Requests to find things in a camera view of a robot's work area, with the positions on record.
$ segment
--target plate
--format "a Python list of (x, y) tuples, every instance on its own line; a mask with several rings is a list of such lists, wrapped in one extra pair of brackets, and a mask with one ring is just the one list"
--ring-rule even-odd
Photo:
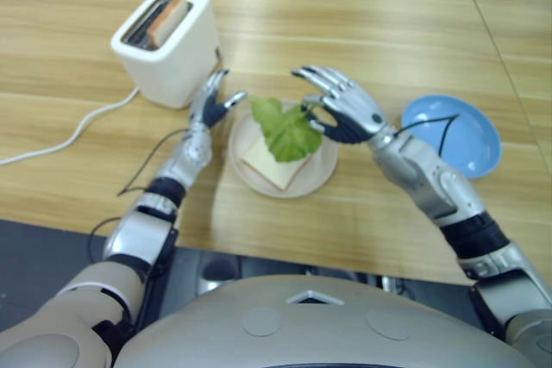
[[(485, 176), (499, 164), (502, 145), (491, 121), (473, 105), (445, 95), (421, 97), (408, 104), (401, 125), (454, 114), (459, 117), (448, 128), (442, 159), (468, 178)], [(410, 132), (438, 151), (446, 124), (428, 122)]]
[[(283, 102), (284, 109), (294, 103)], [(301, 167), (295, 178), (285, 190), (277, 189), (258, 172), (246, 165), (242, 155), (262, 136), (259, 124), (254, 120), (251, 110), (232, 127), (229, 139), (229, 160), (234, 171), (245, 184), (253, 190), (270, 197), (295, 198), (305, 196), (320, 188), (337, 164), (337, 144), (323, 137), (322, 145)]]

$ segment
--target silver arm segment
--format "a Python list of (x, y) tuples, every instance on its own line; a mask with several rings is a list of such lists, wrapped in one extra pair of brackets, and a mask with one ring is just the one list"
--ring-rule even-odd
[(179, 205), (211, 159), (210, 128), (247, 93), (216, 103), (228, 71), (197, 93), (190, 127), (120, 220), (103, 261), (84, 268), (34, 316), (0, 333), (0, 367), (105, 368), (132, 334), (152, 270), (170, 252)]
[[(473, 289), (474, 306), (492, 322), (494, 328), (490, 330), (511, 344), (520, 343), (524, 335), (541, 334), (542, 329), (531, 331), (530, 327), (544, 323), (538, 320), (543, 315), (548, 318), (546, 323), (552, 323), (552, 290), (518, 246), (501, 232), (469, 181), (428, 144), (407, 131), (397, 134), (375, 101), (345, 75), (314, 65), (293, 70), (292, 74), (322, 92), (321, 96), (305, 98), (304, 109), (322, 107), (337, 122), (335, 127), (326, 125), (308, 114), (311, 126), (332, 140), (367, 142), (386, 178), (405, 190), (442, 230), (462, 270), (478, 281)], [(524, 315), (531, 315), (533, 325), (519, 323), (524, 330), (517, 327), (516, 333), (506, 338), (508, 324), (516, 318), (529, 318)], [(543, 340), (551, 337), (549, 331)], [(519, 348), (542, 365), (550, 355), (539, 352), (538, 347), (537, 340), (529, 340)]]

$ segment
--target light blue plate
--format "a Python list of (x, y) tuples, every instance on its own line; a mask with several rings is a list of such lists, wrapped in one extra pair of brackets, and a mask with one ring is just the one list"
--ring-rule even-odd
[[(499, 164), (502, 145), (496, 128), (473, 105), (454, 97), (428, 95), (408, 104), (401, 125), (454, 114), (460, 116), (448, 128), (442, 159), (468, 178), (485, 176)], [(409, 130), (439, 151), (446, 125), (446, 121), (428, 122)]]

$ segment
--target lettuce leaf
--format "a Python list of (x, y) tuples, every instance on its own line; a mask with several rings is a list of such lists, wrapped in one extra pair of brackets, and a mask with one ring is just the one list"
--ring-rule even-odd
[(280, 163), (302, 159), (322, 144), (322, 135), (311, 128), (295, 105), (286, 112), (275, 98), (250, 97), (253, 118), (260, 124), (268, 149)]

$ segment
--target wood grain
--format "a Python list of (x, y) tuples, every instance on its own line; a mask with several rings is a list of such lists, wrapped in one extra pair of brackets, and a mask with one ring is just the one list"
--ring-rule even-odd
[(552, 172), (552, 0), (475, 2)]
[[(109, 40), (141, 1), (0, 0), (1, 157), (64, 140), (84, 114), (130, 92), (132, 84)], [(504, 57), (497, 54), (474, 0), (213, 4), (223, 64), (232, 71), (223, 94), (244, 88), (298, 100), (313, 89), (289, 71), (316, 63), (356, 79), (394, 121), (411, 99), (424, 94), (449, 94), (482, 109), (497, 126), (504, 153), (499, 168), (474, 185), (505, 232), (552, 281), (551, 200), (543, 180), (549, 173)], [(511, 29), (512, 42), (506, 28), (511, 48), (504, 53), (511, 55), (507, 67), (518, 84), (541, 84), (545, 96), (542, 44), (548, 38), (533, 25), (527, 27), (528, 42), (518, 38), (524, 33), (521, 23)], [(528, 64), (513, 57), (520, 53), (539, 60)], [(274, 200), (246, 187), (224, 159), (233, 120), (245, 110), (244, 105), (214, 131), (215, 157), (186, 198), (179, 245), (467, 282), (439, 231), (386, 182), (364, 146), (340, 147), (336, 172), (309, 196)], [(539, 114), (546, 129), (547, 115)], [(160, 137), (185, 124), (185, 110), (165, 109), (138, 96), (92, 123), (65, 151), (1, 167), (0, 217), (88, 232), (104, 217), (125, 212), (133, 196), (117, 198), (116, 192)], [(169, 154), (171, 143), (161, 148), (139, 184)]]

